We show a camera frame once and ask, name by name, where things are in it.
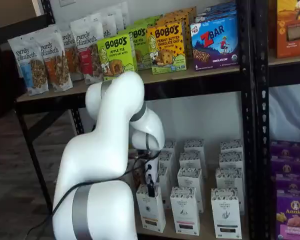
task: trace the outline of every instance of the green box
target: green box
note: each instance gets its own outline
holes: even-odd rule
[[[119,34],[129,33],[133,36],[138,70],[151,68],[151,59],[146,37],[147,26],[148,24],[144,22],[143,24],[129,26],[127,29],[119,32]]]
[[[112,80],[124,72],[137,72],[137,59],[132,34],[118,34],[97,42],[103,79]]]

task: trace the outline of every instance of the orange box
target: orange box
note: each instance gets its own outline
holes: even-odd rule
[[[277,57],[300,55],[300,0],[277,0]]]

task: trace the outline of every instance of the cookie image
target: cookie image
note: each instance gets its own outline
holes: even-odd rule
[[[112,75],[118,75],[123,73],[123,64],[121,60],[114,59],[109,62],[109,69]]]

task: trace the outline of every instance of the black cable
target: black cable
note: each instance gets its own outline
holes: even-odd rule
[[[150,156],[147,158],[147,160],[145,161],[144,165],[147,164],[149,161],[153,160],[153,159],[156,159],[160,154],[160,151],[155,154],[154,156]],[[133,167],[135,166],[136,162],[140,159],[144,159],[146,158],[147,155],[141,155],[141,156],[138,156],[136,158],[136,160],[134,161],[133,163]],[[133,168],[129,171],[126,171],[122,176],[124,175],[127,175],[137,169],[140,169],[143,167],[143,165],[140,165],[140,166],[137,166],[136,168]],[[39,223],[38,225],[36,226],[33,226],[31,227],[28,232],[26,233],[25,237],[23,240],[27,240],[27,237],[29,236],[29,234],[34,230],[34,229],[37,229],[39,228],[40,226],[42,226],[43,224],[45,224],[45,222],[47,222],[49,219],[52,219],[52,217],[55,215],[55,213],[57,212],[58,208],[60,207],[60,205],[63,203],[63,201],[66,199],[66,197],[73,191],[75,190],[76,188],[79,188],[79,187],[82,187],[82,186],[87,186],[87,185],[92,185],[92,184],[97,184],[97,183],[100,183],[99,181],[88,181],[88,182],[81,182],[81,183],[78,183],[74,186],[72,186],[68,191],[66,191],[66,193],[62,196],[62,198],[60,199],[60,201],[57,203],[57,205],[55,206],[55,208],[53,209],[52,213],[49,214],[41,223]]]

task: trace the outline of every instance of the annie's logo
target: annie's logo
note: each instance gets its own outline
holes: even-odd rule
[[[287,209],[285,212],[287,214],[299,214],[300,215],[300,202],[299,201],[292,201],[291,202],[292,210]]]

